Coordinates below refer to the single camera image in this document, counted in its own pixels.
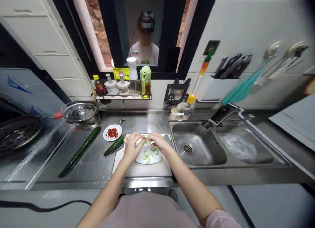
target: human hand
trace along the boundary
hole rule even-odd
[[[170,153],[175,152],[171,145],[159,134],[151,133],[148,135],[147,140],[154,141],[154,144],[158,147],[160,152],[164,156],[168,156]]]
[[[136,146],[136,142],[140,138],[143,138],[143,139],[141,140],[139,145]],[[126,148],[125,148],[125,153],[122,158],[122,161],[126,163],[128,166],[130,166],[133,163],[133,161],[138,157],[145,141],[146,141],[145,136],[139,133],[132,133],[132,134],[129,134],[127,138],[124,138],[124,143],[126,144]]]

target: chopped red chili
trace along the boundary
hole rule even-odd
[[[116,138],[116,137],[118,137],[117,129],[116,128],[109,129],[107,131],[106,136],[109,137],[109,138]]]

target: red cap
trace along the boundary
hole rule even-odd
[[[57,113],[54,113],[53,117],[58,120],[62,118],[62,111],[58,111]]]

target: stainless steel countertop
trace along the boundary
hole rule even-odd
[[[197,112],[198,114],[191,117],[190,120],[208,119],[215,111],[197,110]],[[103,153],[112,142],[105,141],[102,133],[107,126],[119,123],[121,118],[125,118],[125,121],[121,124],[123,133],[171,133],[168,124],[169,114],[165,111],[115,110],[100,113],[102,131],[72,170],[64,178],[58,178],[58,174],[91,133],[90,130],[85,131],[78,126],[67,136],[65,142],[54,150],[53,155],[40,168],[32,180],[34,182],[32,183],[32,190],[103,188],[111,177],[115,153],[108,157],[103,156]],[[281,129],[266,119],[268,112],[245,112],[245,114],[248,113],[256,116],[252,123],[270,137],[274,143],[288,152],[292,158],[297,158],[301,163],[304,161],[302,165],[305,168],[309,168],[312,172],[315,171],[313,166],[315,155],[313,152],[306,152],[307,148],[301,149],[301,144],[291,143],[295,139],[283,133]],[[314,182],[293,163],[290,167],[211,168],[192,169],[192,171],[207,186]],[[124,187],[130,188],[176,185],[171,177],[125,178],[123,184]]]

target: person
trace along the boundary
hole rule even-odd
[[[153,13],[141,12],[138,19],[139,41],[129,50],[129,57],[138,54],[138,64],[158,64],[159,48],[151,41],[154,25]]]
[[[141,142],[136,146],[136,142],[141,138]],[[147,139],[154,141],[167,159],[201,226],[206,228],[240,227],[160,134],[152,133]],[[145,141],[145,136],[139,133],[133,133],[124,139],[126,148],[123,159],[81,219],[78,228],[197,227],[180,206],[168,196],[140,192],[122,196],[118,200],[125,174],[138,157]]]

